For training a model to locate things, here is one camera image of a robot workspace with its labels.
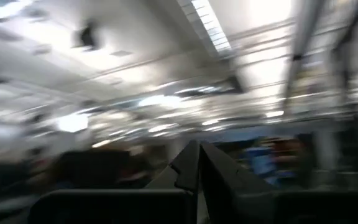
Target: ceiling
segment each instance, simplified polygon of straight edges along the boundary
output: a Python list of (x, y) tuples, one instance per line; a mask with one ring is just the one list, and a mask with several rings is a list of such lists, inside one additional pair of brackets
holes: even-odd
[[(85, 100), (116, 105), (145, 94), (167, 94), (173, 85), (209, 85), (234, 73), (246, 89), (243, 94), (184, 98), (169, 105), (111, 106), (112, 110), (93, 116), (91, 124), (104, 130), (103, 135), (168, 124), (180, 132), (223, 118), (248, 118), (241, 121), (246, 124), (249, 118), (280, 109), (303, 4), (301, 0), (34, 1), (0, 24), (0, 77), (10, 80), (0, 85), (0, 119), (18, 122), (45, 108), (61, 116), (78, 110)], [(310, 94), (306, 86), (314, 83), (330, 90), (333, 81), (327, 75), (325, 52), (346, 24), (351, 4), (351, 0), (327, 1), (310, 57), (304, 61), (303, 73), (308, 75), (297, 81), (294, 96)], [(99, 22), (103, 43), (94, 52), (75, 47), (74, 33), (89, 18)], [(222, 55), (231, 56), (229, 66), (222, 63)], [(329, 99), (320, 99), (320, 107), (332, 106)], [(316, 107), (302, 97), (294, 98), (293, 105), (296, 112)]]

